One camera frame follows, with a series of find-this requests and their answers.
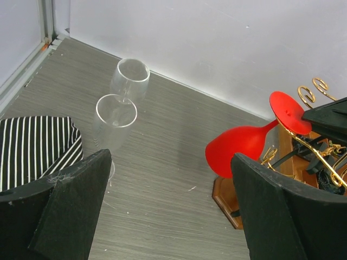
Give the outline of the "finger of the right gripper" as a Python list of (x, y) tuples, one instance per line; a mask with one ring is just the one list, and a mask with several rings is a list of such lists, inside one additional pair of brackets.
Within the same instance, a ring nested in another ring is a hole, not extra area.
[(301, 117), (312, 130), (335, 144), (346, 145), (346, 98), (309, 109)]

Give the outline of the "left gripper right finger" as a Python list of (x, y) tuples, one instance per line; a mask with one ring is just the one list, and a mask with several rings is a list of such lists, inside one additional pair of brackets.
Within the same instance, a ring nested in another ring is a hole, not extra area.
[(231, 160), (251, 259), (346, 259), (346, 197), (274, 172), (242, 153)]

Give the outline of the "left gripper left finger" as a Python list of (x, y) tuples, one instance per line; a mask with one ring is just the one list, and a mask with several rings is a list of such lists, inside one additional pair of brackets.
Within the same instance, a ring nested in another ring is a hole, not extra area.
[(1, 192), (1, 259), (88, 259), (111, 161), (102, 149)]

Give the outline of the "black white striped cloth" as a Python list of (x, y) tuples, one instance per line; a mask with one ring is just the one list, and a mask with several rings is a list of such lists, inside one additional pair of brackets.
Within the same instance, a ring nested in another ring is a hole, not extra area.
[(83, 159), (73, 120), (24, 116), (1, 120), (1, 191), (28, 184)]

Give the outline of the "red wine glass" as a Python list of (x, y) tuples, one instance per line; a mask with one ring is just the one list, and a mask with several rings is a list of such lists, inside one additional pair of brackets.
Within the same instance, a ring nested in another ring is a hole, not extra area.
[(209, 167), (220, 177), (231, 178), (231, 160), (235, 153), (242, 153), (258, 160), (264, 150), (266, 136), (270, 130), (282, 124), (294, 134), (306, 135), (312, 131), (312, 125), (302, 119), (304, 110), (294, 98), (280, 91), (269, 96), (269, 104), (276, 117), (262, 127), (238, 126), (231, 128), (205, 148), (205, 158)]

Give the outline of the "clear wine glass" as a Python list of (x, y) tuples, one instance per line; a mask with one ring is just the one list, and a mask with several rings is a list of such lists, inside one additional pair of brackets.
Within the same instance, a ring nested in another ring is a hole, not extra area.
[(118, 62), (110, 83), (110, 93), (130, 99), (137, 107), (143, 101), (150, 79), (149, 68), (140, 60)]
[(95, 105), (93, 141), (98, 149), (110, 150), (112, 161), (109, 179), (115, 174), (115, 156), (128, 138), (137, 117), (136, 105), (117, 94), (104, 95)]

